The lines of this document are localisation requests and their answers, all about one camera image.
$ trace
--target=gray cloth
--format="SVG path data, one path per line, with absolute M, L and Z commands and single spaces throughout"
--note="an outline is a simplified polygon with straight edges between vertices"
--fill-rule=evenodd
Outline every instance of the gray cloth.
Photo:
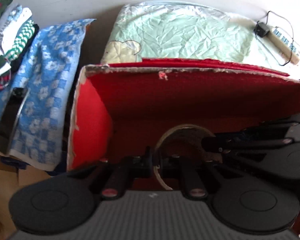
M 3 38 L 3 34 L 2 32 L 4 31 L 4 29 L 11 23 L 11 21 L 13 20 L 13 17 L 9 17 L 10 14 L 14 11 L 17 10 L 19 13 L 19 10 L 22 10 L 22 7 L 20 6 L 20 4 L 16 3 L 16 2 L 12 2 L 10 5 L 8 5 L 8 7 L 6 8 L 6 10 L 4 11 L 4 13 L 2 14 L 2 16 L 0 17 L 0 46 L 1 46 L 1 42 L 2 42 L 2 38 Z

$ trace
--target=phone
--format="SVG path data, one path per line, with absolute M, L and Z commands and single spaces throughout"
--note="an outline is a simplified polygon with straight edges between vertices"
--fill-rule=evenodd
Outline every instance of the phone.
M 13 88 L 0 120 L 0 152 L 8 155 L 19 116 L 29 96 L 27 88 Z

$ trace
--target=pile of clothes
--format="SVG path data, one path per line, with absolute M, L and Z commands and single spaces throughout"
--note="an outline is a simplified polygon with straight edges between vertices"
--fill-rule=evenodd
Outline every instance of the pile of clothes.
M 29 8 L 0 0 L 0 91 L 8 86 L 39 31 Z

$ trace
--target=blue towel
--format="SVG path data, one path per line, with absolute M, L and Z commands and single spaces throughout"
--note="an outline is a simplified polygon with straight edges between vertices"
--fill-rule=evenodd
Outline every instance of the blue towel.
M 9 86 L 0 92 L 0 118 L 13 87 L 27 87 L 10 155 L 45 171 L 61 160 L 66 104 L 77 70 L 86 25 L 93 19 L 39 31 Z

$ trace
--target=ribbed gray panel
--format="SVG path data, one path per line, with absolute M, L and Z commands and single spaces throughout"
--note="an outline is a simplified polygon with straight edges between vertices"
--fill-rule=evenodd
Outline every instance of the ribbed gray panel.
M 95 214 L 76 229 L 54 236 L 18 231 L 11 240 L 298 240 L 292 232 L 255 236 L 221 224 L 204 202 L 179 191 L 127 191 L 103 201 Z

